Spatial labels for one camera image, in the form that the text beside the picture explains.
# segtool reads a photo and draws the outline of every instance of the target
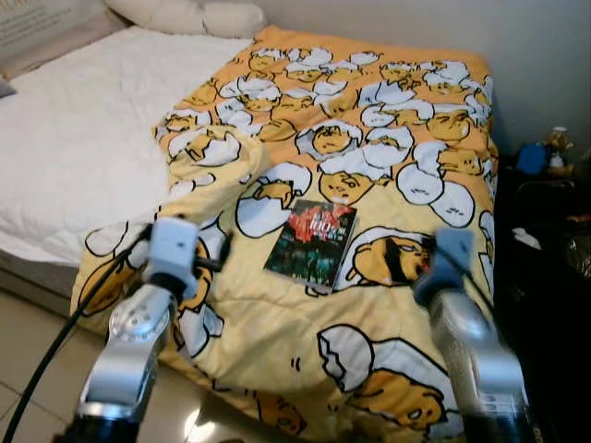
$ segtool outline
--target comforter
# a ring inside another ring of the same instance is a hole
[[[477,55],[269,27],[153,128],[170,197],[93,231],[72,310],[144,223],[182,216],[217,258],[178,307],[162,359],[262,422],[316,441],[461,437],[462,420],[412,283],[440,227],[475,234],[492,293],[497,149]],[[332,293],[262,270],[299,198],[357,208]],[[139,244],[85,312],[104,332],[146,261]]]

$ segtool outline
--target white bedsheet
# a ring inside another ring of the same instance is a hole
[[[132,27],[11,81],[0,100],[0,248],[76,265],[84,234],[166,197],[151,127],[250,44]]]

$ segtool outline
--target book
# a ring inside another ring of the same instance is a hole
[[[298,200],[264,269],[330,293],[356,223],[345,205]]]

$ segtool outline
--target black cable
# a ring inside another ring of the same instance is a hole
[[[461,274],[466,276],[466,278],[468,279],[468,281],[470,281],[470,284],[472,284],[472,286],[474,286],[474,289],[476,289],[476,291],[478,292],[480,299],[486,305],[488,311],[490,312],[490,314],[494,318],[495,317],[494,306],[492,305],[492,303],[490,302],[488,297],[484,294],[484,291],[474,281],[474,277],[472,276],[472,272],[470,272],[468,269],[466,269],[460,263],[458,263],[458,261],[452,256],[452,254],[447,252],[445,249],[443,249],[439,246],[437,246],[436,249],[437,249],[437,252],[441,253],[445,257],[445,259],[447,261],[449,261],[454,268],[456,268],[456,270],[458,272],[460,272]]]
[[[150,237],[150,232],[151,232],[151,225],[148,225],[138,235],[138,237],[133,241],[133,243],[128,248],[124,249],[117,256],[115,256],[115,261],[113,262],[113,264],[102,275],[102,277],[96,283],[94,283],[94,285],[90,288],[89,293],[86,296],[86,298],[84,298],[82,303],[80,303],[78,305],[78,308],[76,309],[74,314],[72,314],[72,316],[67,320],[67,322],[64,325],[64,327],[62,328],[62,330],[59,331],[59,334],[57,334],[57,337],[55,337],[54,342],[49,347],[49,349],[47,350],[45,355],[43,356],[43,359],[41,360],[41,362],[37,366],[37,369],[35,369],[35,372],[33,373],[32,377],[29,380],[29,384],[27,385],[27,387],[23,391],[22,395],[20,396],[20,401],[18,402],[17,409],[15,410],[15,413],[12,415],[12,418],[10,419],[10,423],[8,424],[8,428],[6,429],[6,432],[4,434],[4,438],[2,439],[2,443],[11,443],[12,442],[12,439],[13,439],[15,433],[17,432],[18,423],[20,422],[20,419],[22,418],[22,414],[25,412],[25,408],[27,407],[27,404],[29,403],[30,398],[32,397],[32,394],[35,391],[35,388],[37,388],[37,384],[39,383],[39,380],[41,379],[43,372],[45,372],[45,369],[47,369],[47,366],[50,364],[52,359],[55,357],[55,353],[57,352],[60,345],[62,344],[62,342],[66,338],[66,335],[71,331],[71,329],[74,327],[74,325],[78,321],[79,317],[82,315],[82,312],[84,311],[84,309],[86,309],[86,307],[89,305],[92,298],[97,294],[97,292],[99,292],[99,290],[101,289],[101,286],[103,286],[103,284],[111,276],[111,274],[113,274],[113,272],[115,272],[117,267],[119,267],[123,263],[123,261],[127,257],[129,257],[129,255],[133,251],[133,248],[140,241],[146,240],[147,238]]]

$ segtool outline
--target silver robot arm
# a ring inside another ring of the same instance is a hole
[[[162,218],[151,231],[144,284],[113,311],[109,340],[92,368],[80,395],[73,423],[55,442],[134,442],[156,378],[157,357],[177,306],[194,296],[194,268],[219,270],[221,262],[195,257],[196,225]]]
[[[470,268],[472,233],[436,232],[429,273],[414,288],[429,312],[431,335],[448,367],[469,443],[533,443],[521,365],[499,337],[493,320],[464,292],[463,269]]]

